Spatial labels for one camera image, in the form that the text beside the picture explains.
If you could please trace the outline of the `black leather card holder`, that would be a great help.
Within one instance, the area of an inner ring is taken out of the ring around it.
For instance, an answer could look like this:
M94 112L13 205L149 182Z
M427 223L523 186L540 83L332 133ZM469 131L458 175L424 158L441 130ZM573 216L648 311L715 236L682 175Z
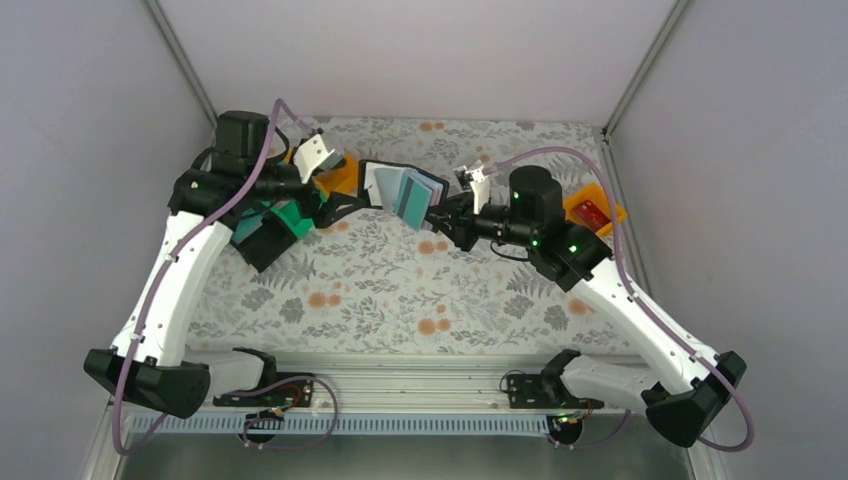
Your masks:
M367 208L382 209L389 214L395 215L394 205L398 197L402 177L410 171L417 172L432 186L434 193L430 206L437 205L447 198L449 182L446 179L413 165L370 159L359 161L357 197L368 202ZM429 227L424 221L421 229L428 229Z

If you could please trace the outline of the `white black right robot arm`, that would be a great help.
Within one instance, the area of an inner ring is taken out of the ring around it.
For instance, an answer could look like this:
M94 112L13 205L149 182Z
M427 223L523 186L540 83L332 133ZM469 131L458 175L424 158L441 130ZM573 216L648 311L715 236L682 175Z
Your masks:
M645 415L674 445L705 443L703 433L733 399L745 361L733 351L717 353L657 307L600 237L567 219L562 187L547 169L520 167L508 187L506 205L484 202L470 186L429 208L426 218L463 251L479 240L523 248L540 275L602 314L645 362L641 369L621 367L565 349L539 374L544 399L555 407L598 400Z

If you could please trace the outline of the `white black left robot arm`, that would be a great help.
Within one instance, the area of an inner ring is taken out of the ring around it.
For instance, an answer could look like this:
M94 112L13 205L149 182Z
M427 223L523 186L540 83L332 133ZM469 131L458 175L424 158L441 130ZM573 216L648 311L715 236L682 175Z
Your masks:
M337 217L338 197L325 194L314 177L344 165L345 150L319 128L274 153L280 138L276 115L226 111L211 146L176 180L138 302L109 347L84 360L85 373L112 395L115 409L128 403L185 419L231 393L255 405L276 396L270 355L249 348L192 354L186 339L213 266L249 209L285 201L317 226Z

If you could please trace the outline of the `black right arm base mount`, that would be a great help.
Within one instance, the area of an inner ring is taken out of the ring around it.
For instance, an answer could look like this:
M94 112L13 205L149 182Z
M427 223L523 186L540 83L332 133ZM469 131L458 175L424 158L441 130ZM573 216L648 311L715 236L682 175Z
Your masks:
M513 409L594 409L604 403L595 399L573 396L561 384L555 385L541 374L528 374L521 370L506 372L498 389L507 395Z

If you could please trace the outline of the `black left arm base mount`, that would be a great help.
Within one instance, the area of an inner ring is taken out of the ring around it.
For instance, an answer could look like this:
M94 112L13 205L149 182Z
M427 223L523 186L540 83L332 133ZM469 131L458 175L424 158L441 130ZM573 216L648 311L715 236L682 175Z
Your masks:
M261 380L253 390L241 394L214 397L216 407L240 408L306 408L311 406L315 390L314 376L305 372L277 372L269 380Z

